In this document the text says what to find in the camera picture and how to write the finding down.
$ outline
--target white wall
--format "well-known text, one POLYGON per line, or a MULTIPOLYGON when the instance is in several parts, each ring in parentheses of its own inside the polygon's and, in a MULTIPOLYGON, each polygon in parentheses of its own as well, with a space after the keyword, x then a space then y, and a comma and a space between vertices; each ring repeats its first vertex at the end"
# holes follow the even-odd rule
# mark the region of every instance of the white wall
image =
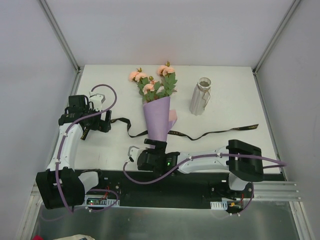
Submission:
POLYGON ((85 64, 254 67, 293 0, 48 0, 85 64))
POLYGON ((0 1, 0 239, 14 239, 75 72, 36 0, 0 1))
POLYGON ((320 1, 304 0, 258 72, 281 159, 320 239, 320 1))

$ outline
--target bouquet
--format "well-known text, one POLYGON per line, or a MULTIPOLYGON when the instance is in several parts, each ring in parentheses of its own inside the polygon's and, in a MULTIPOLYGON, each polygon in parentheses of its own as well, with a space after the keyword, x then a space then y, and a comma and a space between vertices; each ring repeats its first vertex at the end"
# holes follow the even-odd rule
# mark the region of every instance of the bouquet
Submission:
POLYGON ((148 137, 152 140, 167 141, 168 132, 177 121, 177 113, 170 110, 170 96, 176 93, 176 72, 170 63, 161 65, 157 74, 161 77, 156 81, 140 68, 129 75, 129 81, 136 83, 142 96, 143 113, 148 130, 148 137))

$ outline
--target white table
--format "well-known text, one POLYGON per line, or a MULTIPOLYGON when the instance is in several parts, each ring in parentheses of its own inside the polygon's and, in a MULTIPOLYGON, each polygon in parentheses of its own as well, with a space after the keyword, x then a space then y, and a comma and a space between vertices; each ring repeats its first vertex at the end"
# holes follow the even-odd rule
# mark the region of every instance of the white table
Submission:
MULTIPOLYGON (((128 81, 129 73, 142 67, 156 80, 156 65, 86 65, 80 80, 77 94, 88 95, 98 84, 112 86, 118 96, 112 109, 111 118, 128 118, 132 127, 130 133, 136 135, 146 130, 142 97, 137 86, 128 81)), ((167 152, 201 152, 214 150, 228 145, 228 140, 238 139, 255 145, 262 150, 264 157, 276 159, 271 136, 250 67, 226 66, 173 66, 176 70, 177 93, 171 96, 171 109, 176 109, 178 120, 172 130, 185 133, 193 138, 209 131, 259 124, 255 130, 230 131, 209 134, 197 141, 186 137, 169 135, 167 152), (212 81, 211 99, 202 115, 195 116, 189 111, 194 87, 197 80, 207 77, 212 81)), ((113 93, 106 87, 97 92, 105 94, 103 104, 107 108, 114 100, 113 93)), ((85 141, 80 141, 75 161, 76 169, 102 169, 121 171, 128 159, 128 148, 145 148, 147 136, 130 138, 127 125, 122 122, 111 124, 111 131, 103 133, 90 131, 85 141)), ((264 166, 273 163, 263 161, 264 166)), ((128 164, 128 170, 137 170, 137 165, 128 164)), ((266 169, 265 173, 279 174, 279 168, 266 169)))

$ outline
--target peony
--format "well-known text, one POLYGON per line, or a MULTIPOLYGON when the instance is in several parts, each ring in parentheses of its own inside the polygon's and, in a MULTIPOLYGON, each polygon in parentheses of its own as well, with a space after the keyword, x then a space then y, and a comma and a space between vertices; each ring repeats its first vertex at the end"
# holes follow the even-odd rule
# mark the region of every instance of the peony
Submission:
POLYGON ((165 90, 165 87, 161 86, 161 87, 159 87, 158 91, 156 91, 156 93, 158 94, 158 93, 162 92, 163 90, 165 90))
POLYGON ((166 65, 161 65, 158 70, 156 71, 156 74, 158 74, 159 76, 163 76, 163 71, 168 68, 166 65))
POLYGON ((133 72, 131 72, 130 75, 129 75, 129 81, 130 81, 130 82, 134 81, 134 80, 135 80, 135 77, 136 77, 138 74, 139 74, 138 71, 133 71, 133 72))
POLYGON ((163 70, 162 75, 165 76, 167 74, 172 74, 174 72, 175 72, 175 69, 172 66, 168 66, 163 70))
POLYGON ((136 76, 135 76, 135 81, 139 82, 141 79, 147 78, 148 75, 144 72, 139 72, 136 76))
POLYGON ((143 87, 143 94, 146 95, 148 93, 148 90, 151 92, 155 90, 154 85, 152 83, 148 83, 143 87))

